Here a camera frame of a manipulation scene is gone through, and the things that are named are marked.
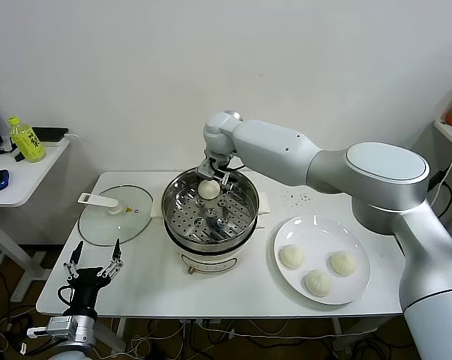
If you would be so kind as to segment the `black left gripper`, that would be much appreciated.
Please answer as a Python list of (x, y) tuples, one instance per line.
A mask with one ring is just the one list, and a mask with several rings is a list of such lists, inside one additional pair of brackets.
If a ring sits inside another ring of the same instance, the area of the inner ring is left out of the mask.
[(63, 263), (68, 286), (73, 290), (73, 297), (63, 316), (97, 316), (95, 305), (99, 291), (111, 283), (123, 266), (120, 241), (117, 238), (112, 252), (112, 259), (107, 266), (78, 269), (84, 241), (80, 241)]

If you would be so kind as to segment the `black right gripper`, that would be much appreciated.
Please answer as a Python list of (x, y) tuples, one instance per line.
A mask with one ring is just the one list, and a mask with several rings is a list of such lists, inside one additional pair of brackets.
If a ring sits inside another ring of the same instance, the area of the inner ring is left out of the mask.
[(231, 189), (232, 183), (230, 182), (230, 172), (231, 168), (228, 167), (227, 163), (220, 163), (217, 159), (210, 157), (208, 164), (212, 171), (212, 178), (215, 180), (221, 180), (221, 189), (226, 192)]

